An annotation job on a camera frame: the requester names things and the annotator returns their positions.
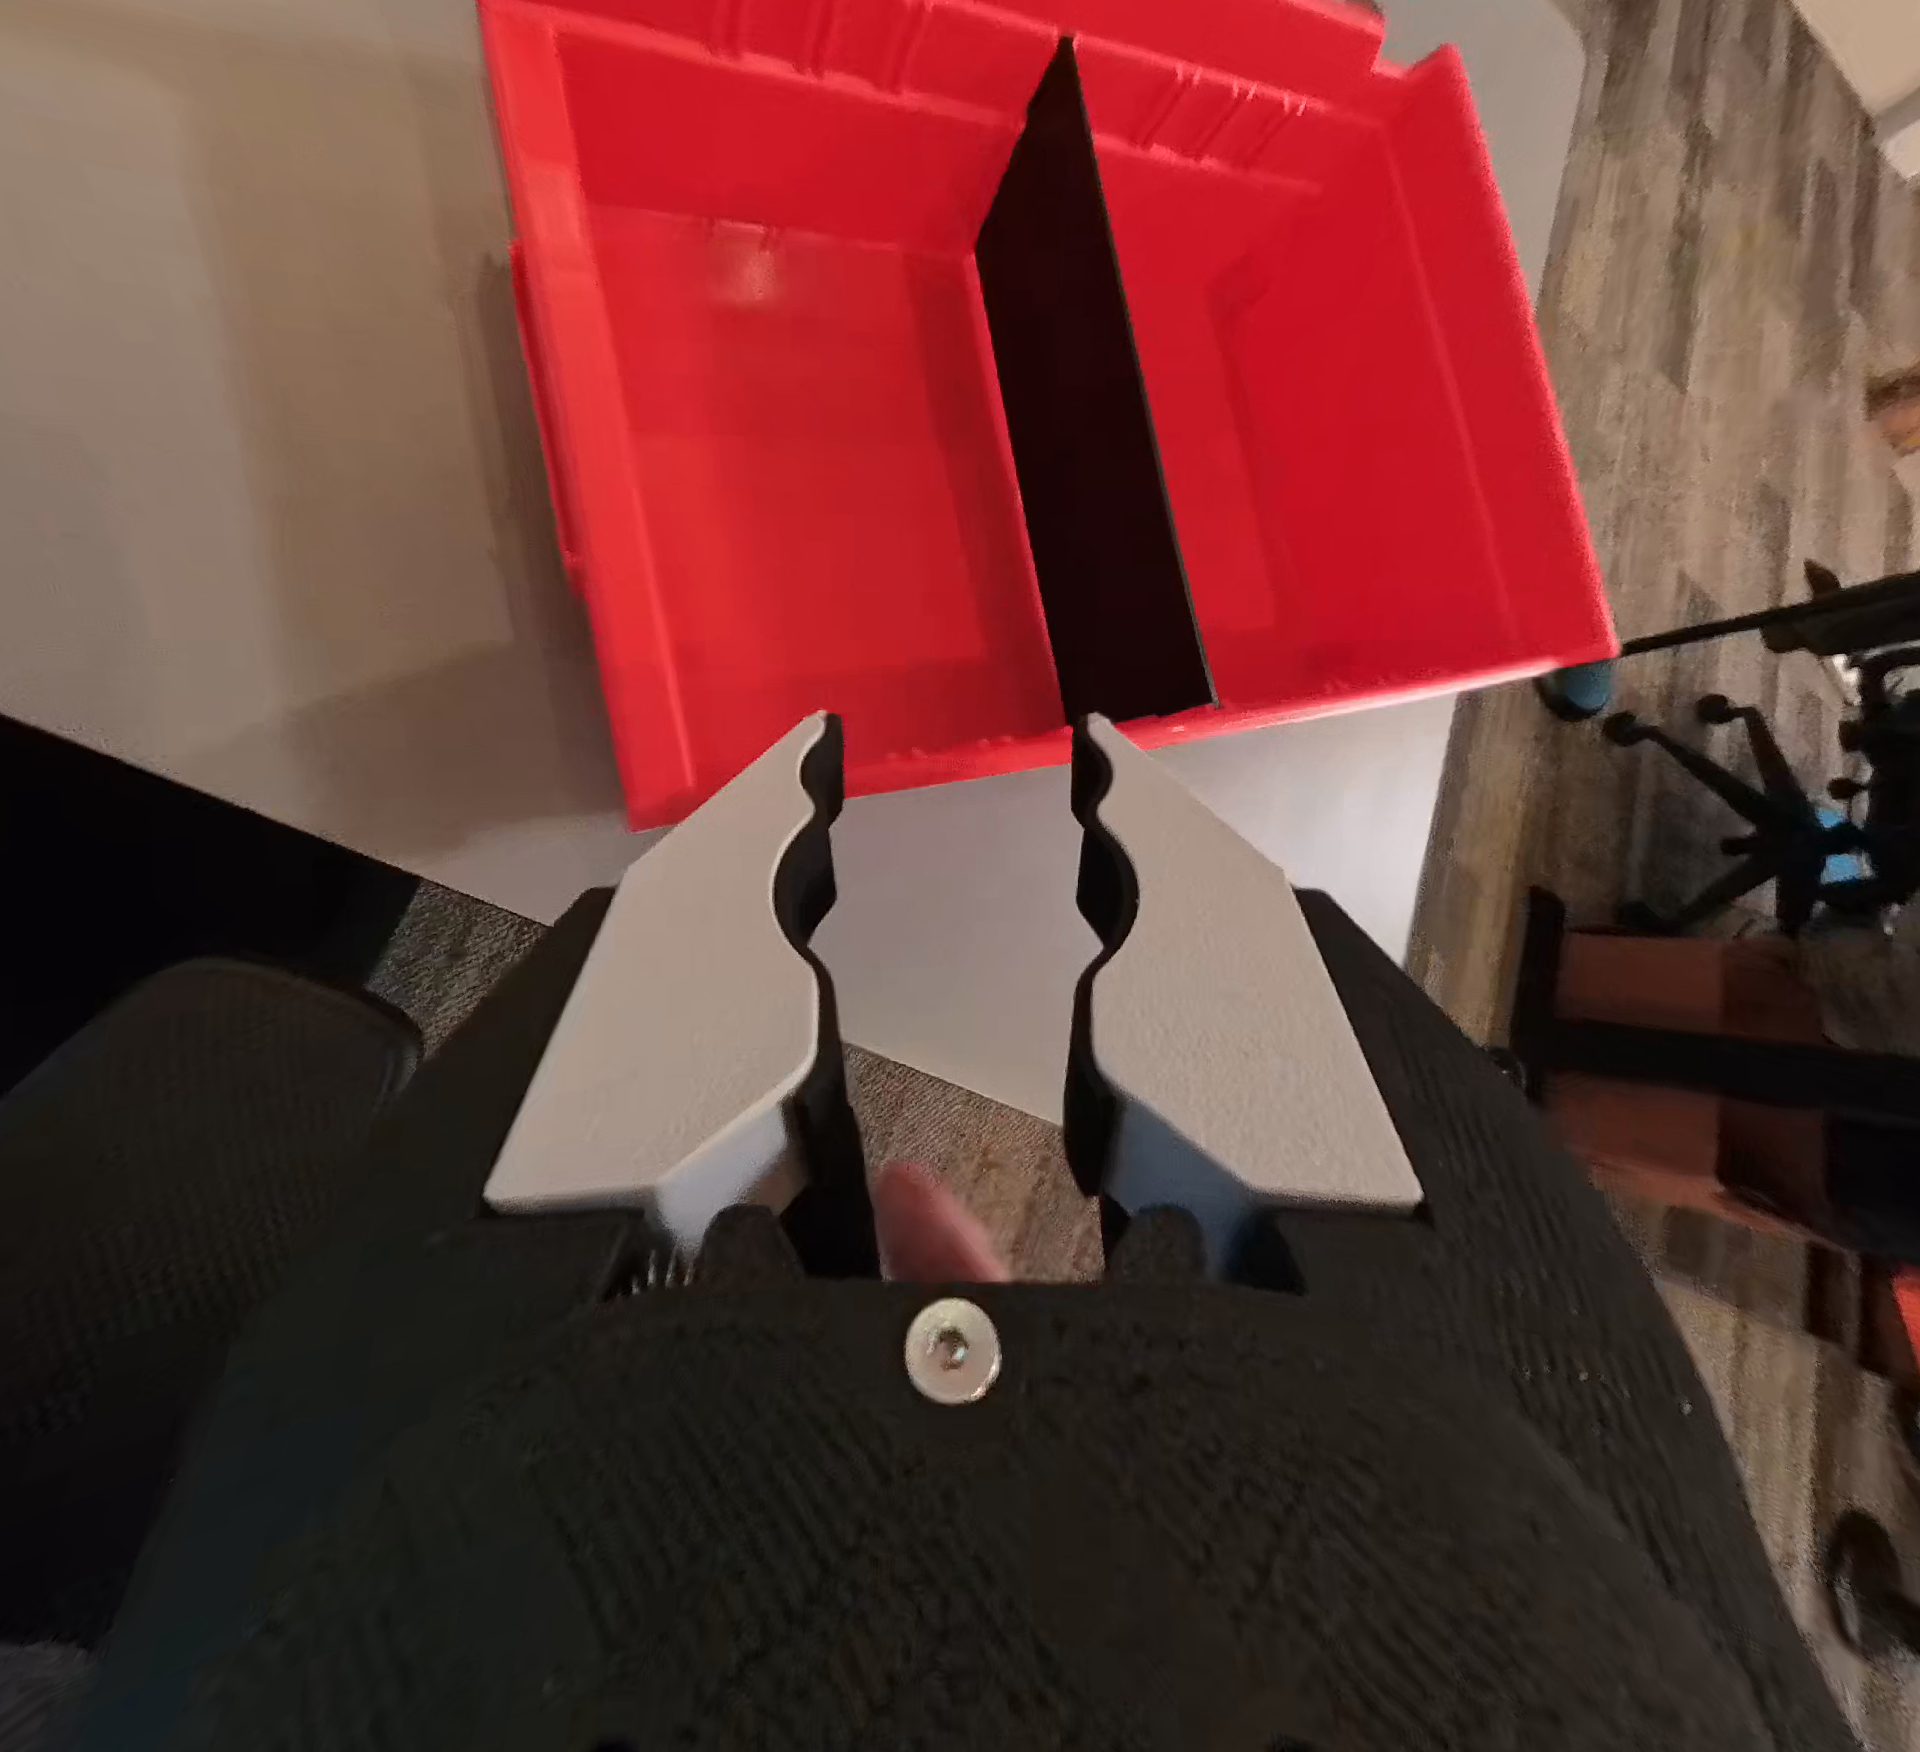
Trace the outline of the black mesh chair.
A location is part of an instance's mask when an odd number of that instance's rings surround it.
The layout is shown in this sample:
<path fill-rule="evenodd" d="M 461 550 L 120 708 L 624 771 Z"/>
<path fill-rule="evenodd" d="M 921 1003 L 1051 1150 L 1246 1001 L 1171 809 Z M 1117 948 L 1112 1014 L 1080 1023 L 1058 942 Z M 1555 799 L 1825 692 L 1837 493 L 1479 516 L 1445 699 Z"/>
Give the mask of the black mesh chair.
<path fill-rule="evenodd" d="M 3 1643 L 108 1632 L 231 1340 L 419 1054 L 369 993 L 198 960 L 3 1095 Z"/>

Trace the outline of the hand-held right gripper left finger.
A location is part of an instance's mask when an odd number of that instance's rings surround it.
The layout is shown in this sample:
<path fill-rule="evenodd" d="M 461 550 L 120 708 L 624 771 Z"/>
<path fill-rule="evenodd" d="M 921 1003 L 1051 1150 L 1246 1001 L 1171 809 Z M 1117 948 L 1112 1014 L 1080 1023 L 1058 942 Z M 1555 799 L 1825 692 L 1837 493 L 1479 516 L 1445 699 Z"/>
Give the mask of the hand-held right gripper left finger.
<path fill-rule="evenodd" d="M 490 1212 L 637 1212 L 694 1258 L 762 1208 L 803 1266 L 879 1273 L 836 998 L 841 720 L 780 736 L 621 875 L 484 1185 Z"/>

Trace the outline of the orange stool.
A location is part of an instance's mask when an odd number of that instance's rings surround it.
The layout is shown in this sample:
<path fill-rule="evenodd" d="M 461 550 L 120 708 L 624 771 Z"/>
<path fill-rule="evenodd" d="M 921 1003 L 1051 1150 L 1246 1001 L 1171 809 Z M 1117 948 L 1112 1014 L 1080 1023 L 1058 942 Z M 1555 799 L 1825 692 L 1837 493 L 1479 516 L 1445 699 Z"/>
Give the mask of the orange stool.
<path fill-rule="evenodd" d="M 1526 892 L 1501 1054 L 1604 1185 L 1810 1251 L 1809 1331 L 1915 1419 L 1915 906 L 1799 938 L 1574 927 Z"/>

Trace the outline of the black bin divider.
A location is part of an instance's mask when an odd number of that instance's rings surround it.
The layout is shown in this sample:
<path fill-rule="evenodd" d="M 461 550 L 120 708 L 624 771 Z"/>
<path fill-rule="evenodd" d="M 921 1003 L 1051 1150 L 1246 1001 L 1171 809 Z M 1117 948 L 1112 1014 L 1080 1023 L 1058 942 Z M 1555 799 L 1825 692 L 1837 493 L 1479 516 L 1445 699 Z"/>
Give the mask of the black bin divider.
<path fill-rule="evenodd" d="M 1080 62 L 1058 35 L 972 242 L 1069 724 L 1214 705 Z"/>

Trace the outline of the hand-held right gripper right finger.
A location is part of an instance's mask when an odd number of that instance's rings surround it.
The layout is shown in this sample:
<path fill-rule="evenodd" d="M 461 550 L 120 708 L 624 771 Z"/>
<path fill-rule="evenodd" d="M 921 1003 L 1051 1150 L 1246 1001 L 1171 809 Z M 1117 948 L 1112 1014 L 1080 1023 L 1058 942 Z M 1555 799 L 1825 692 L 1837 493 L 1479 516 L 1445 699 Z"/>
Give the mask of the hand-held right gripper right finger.
<path fill-rule="evenodd" d="M 1180 1212 L 1236 1278 L 1268 1215 L 1410 1217 L 1423 1188 L 1289 877 L 1106 715 L 1073 732 L 1066 1160 L 1102 1248 Z"/>

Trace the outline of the red plastic bin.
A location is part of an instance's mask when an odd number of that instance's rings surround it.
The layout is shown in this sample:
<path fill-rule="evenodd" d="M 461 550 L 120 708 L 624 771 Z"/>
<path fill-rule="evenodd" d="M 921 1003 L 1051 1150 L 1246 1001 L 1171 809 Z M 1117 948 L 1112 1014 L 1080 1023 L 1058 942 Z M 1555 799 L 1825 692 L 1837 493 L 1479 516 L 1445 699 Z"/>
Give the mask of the red plastic bin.
<path fill-rule="evenodd" d="M 1058 35 L 1214 705 L 1617 649 L 1468 72 L 1337 0 L 475 0 L 634 828 L 828 711 L 857 795 L 1062 762 L 972 242 Z"/>

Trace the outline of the black office chair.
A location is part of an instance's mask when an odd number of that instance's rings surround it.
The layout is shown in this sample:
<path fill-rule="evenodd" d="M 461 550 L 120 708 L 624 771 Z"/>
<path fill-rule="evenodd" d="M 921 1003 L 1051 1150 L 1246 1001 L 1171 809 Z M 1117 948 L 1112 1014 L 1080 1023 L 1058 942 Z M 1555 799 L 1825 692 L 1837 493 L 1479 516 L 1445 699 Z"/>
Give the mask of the black office chair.
<path fill-rule="evenodd" d="M 1915 687 L 1899 687 L 1918 663 L 1918 575 L 1844 584 L 1817 563 L 1803 564 L 1806 599 L 1758 612 L 1630 638 L 1617 654 L 1551 669 L 1532 681 L 1560 724 L 1598 721 L 1621 748 L 1655 746 L 1721 804 L 1742 830 L 1721 853 L 1729 869 L 1674 911 L 1644 901 L 1620 905 L 1621 928 L 1675 935 L 1715 921 L 1769 885 L 1780 933 L 1799 935 L 1819 913 L 1878 922 L 1918 889 Z M 1789 764 L 1767 715 L 1752 703 L 1707 694 L 1691 715 L 1707 727 L 1737 726 L 1756 782 L 1737 775 L 1672 732 L 1613 708 L 1620 663 L 1734 634 L 1760 634 L 1774 654 L 1804 653 L 1832 664 L 1844 696 L 1839 744 L 1860 771 L 1830 780 L 1814 795 Z"/>

